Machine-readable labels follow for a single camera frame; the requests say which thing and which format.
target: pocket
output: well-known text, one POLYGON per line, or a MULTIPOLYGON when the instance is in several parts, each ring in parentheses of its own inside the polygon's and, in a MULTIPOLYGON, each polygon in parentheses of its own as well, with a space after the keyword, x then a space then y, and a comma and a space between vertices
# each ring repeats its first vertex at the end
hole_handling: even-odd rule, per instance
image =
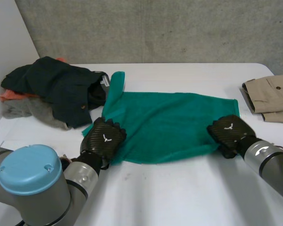
POLYGON ((283 97, 283 75, 270 76, 267 81, 272 86, 274 92, 279 96, 283 97))

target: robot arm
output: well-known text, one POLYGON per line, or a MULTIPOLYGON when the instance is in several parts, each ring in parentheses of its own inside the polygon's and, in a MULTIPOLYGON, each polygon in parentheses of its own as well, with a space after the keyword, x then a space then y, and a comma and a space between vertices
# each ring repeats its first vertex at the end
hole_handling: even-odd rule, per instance
POLYGON ((271 187, 283 196, 283 149, 256 137, 239 117, 229 115, 208 126, 208 132, 220 144, 225 158, 237 153, 271 187))
POLYGON ((82 141, 80 156, 64 173, 50 147, 32 145, 14 152, 0 148, 0 202, 20 212, 19 225, 73 226, 103 164, 111 161, 125 138, 118 123, 97 119, 82 141))

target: white logo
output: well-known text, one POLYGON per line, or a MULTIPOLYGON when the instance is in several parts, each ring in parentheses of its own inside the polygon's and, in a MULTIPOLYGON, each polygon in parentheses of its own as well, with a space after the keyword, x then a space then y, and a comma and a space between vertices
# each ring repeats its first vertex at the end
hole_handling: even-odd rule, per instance
POLYGON ((258 154, 260 154, 261 150, 264 150, 264 151, 262 151, 262 153, 266 152, 266 150, 267 150, 268 148, 269 148, 269 146, 260 148, 259 150, 257 150, 255 156, 257 156, 258 154))
POLYGON ((105 137, 105 134, 103 134, 103 137, 104 137, 104 142, 107 142, 107 141, 111 141, 112 139, 107 139, 106 137, 105 137))
POLYGON ((230 127, 228 127, 228 128, 227 128, 227 127, 225 127, 225 129, 233 129, 233 125, 234 125, 234 124, 233 124, 233 123, 231 123, 231 126, 230 126, 230 127))
POLYGON ((105 85, 106 87, 110 86, 109 81, 105 75, 102 76, 102 81, 100 81, 100 84, 105 85))

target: dark jacket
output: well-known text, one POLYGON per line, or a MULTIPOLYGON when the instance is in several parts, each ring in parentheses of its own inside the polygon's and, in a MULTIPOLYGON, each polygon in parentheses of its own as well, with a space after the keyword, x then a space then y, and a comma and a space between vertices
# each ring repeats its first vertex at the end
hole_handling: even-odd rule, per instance
POLYGON ((51 103, 53 117, 77 128, 91 123, 89 110, 106 101, 100 85, 104 72, 71 66, 48 56, 12 71, 1 86, 20 93, 39 95, 51 103))

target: gray concrete wall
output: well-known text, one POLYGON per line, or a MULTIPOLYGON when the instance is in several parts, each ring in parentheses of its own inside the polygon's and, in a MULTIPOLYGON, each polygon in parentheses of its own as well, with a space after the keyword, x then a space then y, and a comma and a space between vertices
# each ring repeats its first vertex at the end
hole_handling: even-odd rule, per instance
POLYGON ((69 63, 252 62, 283 74, 283 0, 16 0, 39 55, 69 63))

